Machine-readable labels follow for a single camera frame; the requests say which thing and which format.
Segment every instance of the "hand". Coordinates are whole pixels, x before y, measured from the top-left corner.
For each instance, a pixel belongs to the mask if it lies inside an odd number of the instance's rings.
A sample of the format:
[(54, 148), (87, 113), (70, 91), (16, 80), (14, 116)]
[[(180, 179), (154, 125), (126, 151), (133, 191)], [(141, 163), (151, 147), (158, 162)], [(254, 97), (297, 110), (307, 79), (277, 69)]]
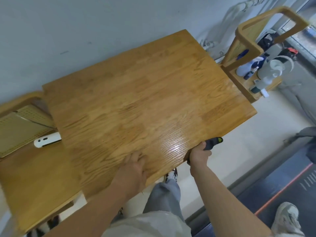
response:
[(147, 174), (143, 167), (146, 157), (140, 151), (127, 155), (111, 182), (112, 186), (126, 195), (126, 201), (145, 188)]
[(209, 156), (211, 156), (212, 152), (210, 150), (204, 150), (205, 146), (205, 141), (202, 141), (196, 147), (194, 147), (190, 153), (190, 171), (192, 176), (194, 175), (195, 171), (199, 171), (201, 168), (207, 167), (207, 160)]

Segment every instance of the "grey pants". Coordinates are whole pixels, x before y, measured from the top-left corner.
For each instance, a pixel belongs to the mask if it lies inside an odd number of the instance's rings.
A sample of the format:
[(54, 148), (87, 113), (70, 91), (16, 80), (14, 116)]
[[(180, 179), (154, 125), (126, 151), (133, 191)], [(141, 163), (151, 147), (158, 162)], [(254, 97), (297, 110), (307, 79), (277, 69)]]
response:
[[(184, 222), (184, 218), (180, 209), (180, 187), (174, 179), (169, 179), (166, 183), (160, 182), (155, 185), (143, 213), (148, 213), (151, 211), (167, 211), (178, 216)], [(123, 214), (119, 212), (112, 223), (123, 219)]]

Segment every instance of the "white wall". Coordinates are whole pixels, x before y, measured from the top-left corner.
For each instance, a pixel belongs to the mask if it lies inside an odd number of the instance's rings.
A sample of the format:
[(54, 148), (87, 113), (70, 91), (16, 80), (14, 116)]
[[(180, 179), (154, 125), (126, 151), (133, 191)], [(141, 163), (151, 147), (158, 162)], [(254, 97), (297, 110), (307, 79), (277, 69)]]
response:
[(205, 38), (241, 1), (0, 0), (0, 104), (182, 29)]

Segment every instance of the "white sneaker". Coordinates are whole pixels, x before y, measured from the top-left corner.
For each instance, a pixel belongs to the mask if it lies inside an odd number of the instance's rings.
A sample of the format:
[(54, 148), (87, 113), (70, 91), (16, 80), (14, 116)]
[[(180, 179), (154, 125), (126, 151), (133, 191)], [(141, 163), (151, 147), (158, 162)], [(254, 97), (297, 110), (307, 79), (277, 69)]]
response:
[(297, 207), (289, 202), (282, 203), (277, 209), (271, 231), (274, 235), (288, 233), (305, 236), (298, 222)]
[(168, 174), (166, 174), (166, 183), (169, 179), (174, 179), (178, 183), (178, 171), (177, 168), (170, 171)]

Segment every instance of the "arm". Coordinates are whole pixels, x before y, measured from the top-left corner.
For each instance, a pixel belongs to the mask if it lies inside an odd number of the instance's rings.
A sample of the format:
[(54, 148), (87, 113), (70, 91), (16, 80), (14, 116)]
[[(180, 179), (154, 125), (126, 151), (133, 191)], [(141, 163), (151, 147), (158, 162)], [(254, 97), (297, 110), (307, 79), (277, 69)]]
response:
[(217, 237), (268, 237), (271, 230), (248, 210), (207, 167), (211, 151), (201, 142), (190, 154), (195, 179)]
[(108, 188), (45, 236), (100, 237), (121, 207), (145, 188), (144, 163), (141, 152), (126, 156)]

